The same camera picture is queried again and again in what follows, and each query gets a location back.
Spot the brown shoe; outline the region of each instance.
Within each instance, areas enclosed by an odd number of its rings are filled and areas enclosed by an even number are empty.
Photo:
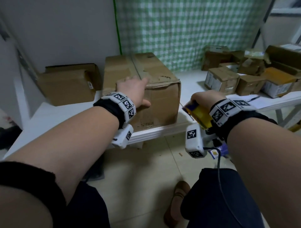
[[[185,181],[179,181],[177,183],[177,185],[175,186],[175,190],[176,189],[181,189],[183,190],[186,194],[190,191],[190,186],[187,182]],[[173,193],[173,197],[171,199],[171,202],[173,200],[173,198],[175,196],[179,196],[179,197],[182,197],[184,199],[184,195],[182,193],[175,193],[175,190],[174,190],[174,193]],[[170,205],[168,207],[168,209],[166,210],[165,214],[164,214],[164,223],[169,227],[169,228],[174,228],[178,223],[179,221],[176,221],[174,220],[172,217],[171,217],[171,214],[170,214],[170,208],[171,208],[171,202],[170,202]]]

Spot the leg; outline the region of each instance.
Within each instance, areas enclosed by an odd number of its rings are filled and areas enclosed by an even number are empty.
[[[63,215],[61,227],[110,227],[106,204],[96,188],[80,182]]]
[[[264,228],[261,213],[238,173],[220,169],[223,193],[229,207],[244,227]],[[240,227],[229,212],[219,189],[217,169],[205,168],[185,196],[181,215],[192,227]]]

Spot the black cable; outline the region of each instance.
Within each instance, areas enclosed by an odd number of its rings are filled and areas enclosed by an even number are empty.
[[[229,207],[229,204],[227,203],[226,201],[226,198],[225,198],[225,195],[223,193],[223,190],[222,190],[222,185],[221,185],[221,179],[220,179],[220,176],[219,176],[219,166],[220,166],[220,163],[221,163],[221,151],[216,148],[216,147],[203,147],[203,149],[205,150],[208,150],[208,149],[215,149],[217,150],[218,154],[219,154],[219,157],[218,157],[218,160],[217,160],[217,177],[218,177],[218,181],[219,181],[219,189],[222,193],[222,196],[223,196],[223,199],[224,199],[224,202],[229,210],[229,212],[232,214],[232,216],[235,218],[235,220],[237,221],[237,223],[242,227],[244,228],[244,226],[240,223],[240,221],[237,219],[237,217],[234,215],[233,211],[230,209]]]

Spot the forearm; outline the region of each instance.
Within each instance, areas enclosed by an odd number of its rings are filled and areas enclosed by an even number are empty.
[[[300,226],[300,137],[268,121],[250,118],[231,130],[228,147],[269,225]]]
[[[83,175],[112,141],[118,126],[118,119],[106,109],[93,107],[60,123],[6,161],[23,162],[53,172],[69,202]]]

